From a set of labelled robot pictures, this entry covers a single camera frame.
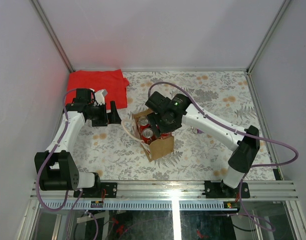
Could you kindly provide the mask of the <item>red cola can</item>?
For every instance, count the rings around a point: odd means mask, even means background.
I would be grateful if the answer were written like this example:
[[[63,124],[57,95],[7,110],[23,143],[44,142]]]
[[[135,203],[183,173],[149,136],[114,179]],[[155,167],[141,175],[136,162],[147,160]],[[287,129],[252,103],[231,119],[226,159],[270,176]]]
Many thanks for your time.
[[[150,123],[148,121],[147,116],[143,115],[138,118],[137,127],[138,127],[139,133],[142,133],[144,129],[150,127]]]
[[[171,132],[168,132],[168,133],[162,133],[161,135],[160,135],[160,139],[167,139],[167,138],[169,138],[169,137],[171,137],[172,136],[172,133]]]
[[[150,127],[145,128],[142,132],[141,132],[141,138],[142,140],[150,145],[153,140],[154,140],[154,132]]]

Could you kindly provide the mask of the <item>red cola can front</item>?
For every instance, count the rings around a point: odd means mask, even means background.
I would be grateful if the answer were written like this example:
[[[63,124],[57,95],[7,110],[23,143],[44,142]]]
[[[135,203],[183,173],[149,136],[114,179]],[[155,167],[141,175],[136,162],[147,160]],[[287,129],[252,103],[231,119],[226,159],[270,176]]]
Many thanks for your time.
[[[141,132],[141,138],[142,140],[150,145],[153,140],[154,140],[154,132],[150,127],[145,128],[142,132]]]

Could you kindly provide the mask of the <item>watermelon canvas tote bag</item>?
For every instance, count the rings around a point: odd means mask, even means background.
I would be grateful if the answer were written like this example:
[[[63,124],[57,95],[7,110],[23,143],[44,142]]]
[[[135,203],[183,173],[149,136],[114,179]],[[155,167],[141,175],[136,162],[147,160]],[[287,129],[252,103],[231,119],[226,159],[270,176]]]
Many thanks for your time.
[[[153,111],[147,109],[133,114],[131,119],[125,119],[121,122],[121,126],[127,135],[142,147],[149,162],[165,157],[174,150],[174,137],[171,135],[167,138],[158,138],[153,140],[150,144],[145,143],[142,139],[138,126],[139,118],[142,116],[146,117],[151,113],[153,113]]]

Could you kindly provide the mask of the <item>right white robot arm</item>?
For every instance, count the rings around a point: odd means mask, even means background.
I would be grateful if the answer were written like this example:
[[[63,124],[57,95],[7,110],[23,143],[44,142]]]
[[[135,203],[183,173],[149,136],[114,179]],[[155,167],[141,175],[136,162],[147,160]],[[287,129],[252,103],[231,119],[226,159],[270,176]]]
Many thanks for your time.
[[[255,126],[243,128],[231,124],[180,93],[169,99],[155,91],[145,105],[153,111],[147,118],[157,137],[187,125],[211,135],[231,150],[229,167],[220,189],[226,197],[238,192],[241,179],[249,172],[260,149],[259,130]]]

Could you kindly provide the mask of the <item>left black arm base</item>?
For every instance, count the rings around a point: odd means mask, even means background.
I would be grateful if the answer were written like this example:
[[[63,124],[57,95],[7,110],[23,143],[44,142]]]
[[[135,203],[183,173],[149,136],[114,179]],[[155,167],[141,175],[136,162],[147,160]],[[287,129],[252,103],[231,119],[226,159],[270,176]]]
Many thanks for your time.
[[[117,196],[118,183],[101,182],[99,186],[86,188],[81,195],[82,198],[112,199]]]

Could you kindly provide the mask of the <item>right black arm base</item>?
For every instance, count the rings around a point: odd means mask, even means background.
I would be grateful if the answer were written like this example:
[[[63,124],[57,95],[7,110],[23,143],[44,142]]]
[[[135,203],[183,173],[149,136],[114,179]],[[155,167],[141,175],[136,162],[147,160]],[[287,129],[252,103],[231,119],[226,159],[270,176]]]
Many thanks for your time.
[[[236,188],[231,188],[225,185],[222,181],[204,181],[205,191],[202,195],[205,195],[209,199],[232,199],[242,197],[243,199],[250,198],[249,186],[246,182],[242,183],[241,190],[239,185]]]

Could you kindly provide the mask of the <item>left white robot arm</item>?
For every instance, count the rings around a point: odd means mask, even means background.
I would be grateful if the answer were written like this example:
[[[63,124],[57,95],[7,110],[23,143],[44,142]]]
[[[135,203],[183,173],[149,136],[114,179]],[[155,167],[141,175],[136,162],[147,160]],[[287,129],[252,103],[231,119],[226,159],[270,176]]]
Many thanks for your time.
[[[85,189],[91,197],[102,193],[102,184],[97,173],[80,172],[72,153],[80,130],[87,121],[92,127],[119,125],[121,119],[116,104],[107,108],[107,91],[91,88],[73,89],[72,102],[63,104],[60,127],[48,148],[34,157],[37,185],[42,191],[74,191]]]

